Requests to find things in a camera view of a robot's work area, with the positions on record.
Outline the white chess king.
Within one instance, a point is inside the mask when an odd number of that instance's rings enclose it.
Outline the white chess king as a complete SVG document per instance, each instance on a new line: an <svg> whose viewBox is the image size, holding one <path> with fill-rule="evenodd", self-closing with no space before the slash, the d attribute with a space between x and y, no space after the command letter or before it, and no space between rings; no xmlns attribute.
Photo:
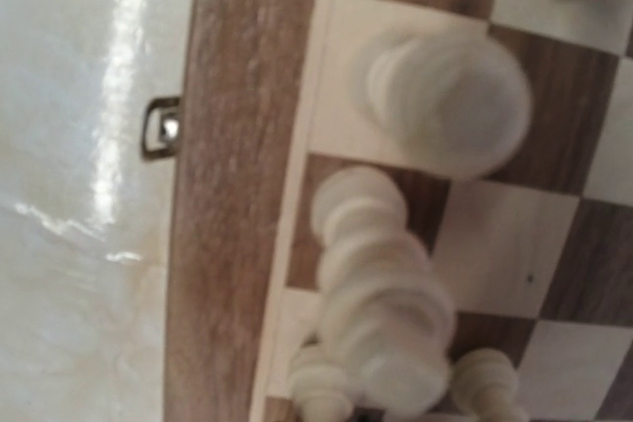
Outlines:
<svg viewBox="0 0 633 422"><path fill-rule="evenodd" d="M395 182L369 166L318 186L311 229L321 245L316 342L291 365L292 402L306 421L346 421L362 401L403 418L438 402L450 379L452 296L407 228Z"/></svg>

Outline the white piece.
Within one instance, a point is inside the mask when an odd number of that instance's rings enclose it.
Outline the white piece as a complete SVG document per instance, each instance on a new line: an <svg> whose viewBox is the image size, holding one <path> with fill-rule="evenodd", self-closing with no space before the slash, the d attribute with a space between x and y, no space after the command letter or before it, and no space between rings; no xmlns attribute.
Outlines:
<svg viewBox="0 0 633 422"><path fill-rule="evenodd" d="M412 164L470 180L516 153L530 128L532 93L516 56L462 29L386 32L358 53L358 105Z"/></svg>

